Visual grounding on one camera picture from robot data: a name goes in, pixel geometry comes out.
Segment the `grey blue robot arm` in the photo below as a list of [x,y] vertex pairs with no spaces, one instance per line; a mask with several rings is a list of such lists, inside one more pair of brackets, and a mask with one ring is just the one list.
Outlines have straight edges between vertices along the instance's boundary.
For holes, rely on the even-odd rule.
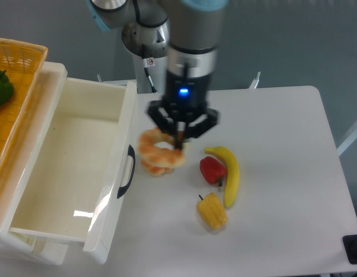
[[217,124],[206,93],[216,65],[227,1],[88,1],[102,30],[137,23],[144,28],[169,24],[166,84],[147,113],[181,149]]

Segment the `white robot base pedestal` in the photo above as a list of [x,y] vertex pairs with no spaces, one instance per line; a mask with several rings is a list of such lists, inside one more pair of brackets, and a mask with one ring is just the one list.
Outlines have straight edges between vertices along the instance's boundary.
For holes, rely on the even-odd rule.
[[133,58],[138,93],[164,92],[166,86],[169,21],[154,28],[125,25],[122,42]]

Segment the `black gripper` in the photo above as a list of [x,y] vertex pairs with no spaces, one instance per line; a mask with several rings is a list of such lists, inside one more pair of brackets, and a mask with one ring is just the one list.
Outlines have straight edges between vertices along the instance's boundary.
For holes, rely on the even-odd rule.
[[[167,72],[166,91],[161,100],[150,101],[146,110],[162,133],[176,136],[178,149],[188,139],[197,139],[219,122],[219,112],[208,107],[206,95],[211,75],[189,76],[189,68],[183,75]],[[185,127],[178,132],[178,124]]]

